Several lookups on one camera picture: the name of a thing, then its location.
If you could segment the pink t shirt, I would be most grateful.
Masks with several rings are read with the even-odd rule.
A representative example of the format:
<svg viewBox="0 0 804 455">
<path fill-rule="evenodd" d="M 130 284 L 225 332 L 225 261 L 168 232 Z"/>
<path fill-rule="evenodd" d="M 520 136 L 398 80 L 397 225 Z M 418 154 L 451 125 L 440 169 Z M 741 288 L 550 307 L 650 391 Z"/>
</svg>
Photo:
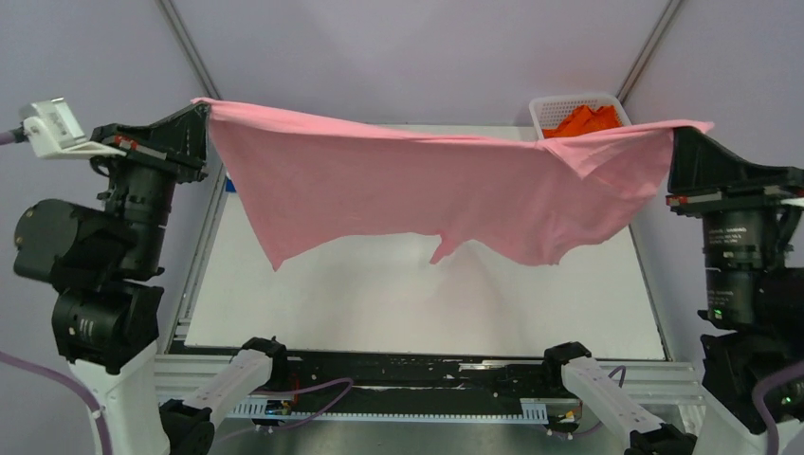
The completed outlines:
<svg viewBox="0 0 804 455">
<path fill-rule="evenodd" d="M 683 120 L 534 141 L 437 136 L 212 100 L 209 136 L 271 265 L 347 236 L 476 241 L 523 265 L 624 229 L 670 168 Z"/>
</svg>

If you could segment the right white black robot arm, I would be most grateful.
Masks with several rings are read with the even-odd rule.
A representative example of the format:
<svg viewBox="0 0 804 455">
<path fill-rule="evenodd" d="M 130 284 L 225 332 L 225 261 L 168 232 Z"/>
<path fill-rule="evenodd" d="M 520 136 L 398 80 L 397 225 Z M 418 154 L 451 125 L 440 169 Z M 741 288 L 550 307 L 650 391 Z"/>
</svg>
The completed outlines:
<svg viewBox="0 0 804 455">
<path fill-rule="evenodd" d="M 703 226 L 706 410 L 698 434 L 636 404 L 580 343 L 548 349 L 553 395 L 574 395 L 628 454 L 777 454 L 803 429 L 803 271 L 786 265 L 803 172 L 749 162 L 691 127 L 673 134 L 667 205 Z"/>
</svg>

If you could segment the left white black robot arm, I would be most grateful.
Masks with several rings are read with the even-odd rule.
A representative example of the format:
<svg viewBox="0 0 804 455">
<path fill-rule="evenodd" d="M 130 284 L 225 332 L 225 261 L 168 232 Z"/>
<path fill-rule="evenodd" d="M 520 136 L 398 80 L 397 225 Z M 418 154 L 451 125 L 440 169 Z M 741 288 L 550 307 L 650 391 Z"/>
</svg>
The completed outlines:
<svg viewBox="0 0 804 455">
<path fill-rule="evenodd" d="M 18 276 L 50 284 L 58 353 L 69 374 L 54 379 L 87 405 L 102 454 L 206 454 L 214 432 L 248 395 L 289 382 L 287 350 L 247 341 L 204 386 L 159 403 L 155 356 L 163 289 L 151 285 L 175 187 L 207 176 L 206 101 L 152 124 L 119 123 L 85 133 L 64 99 L 34 102 L 3 144 L 26 142 L 42 159 L 87 159 L 106 177 L 101 209 L 38 202 L 14 231 Z"/>
</svg>

